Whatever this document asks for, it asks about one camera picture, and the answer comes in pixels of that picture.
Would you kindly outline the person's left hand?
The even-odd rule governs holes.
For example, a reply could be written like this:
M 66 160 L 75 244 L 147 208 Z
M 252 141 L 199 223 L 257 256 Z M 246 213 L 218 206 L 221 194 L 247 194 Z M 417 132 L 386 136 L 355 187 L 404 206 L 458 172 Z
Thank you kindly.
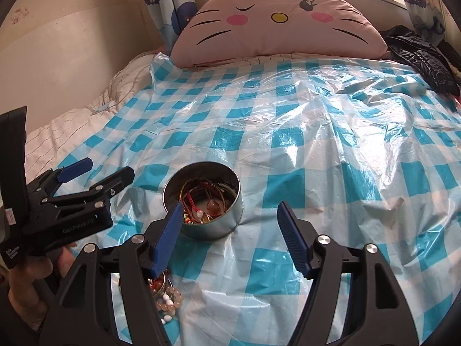
M 56 263 L 46 257 L 31 257 L 10 270 L 9 300 L 12 308 L 32 330 L 38 330 L 48 311 L 48 306 L 34 288 L 36 280 L 48 277 L 56 268 L 61 277 L 65 277 L 75 257 L 71 248 L 75 242 L 63 248 Z

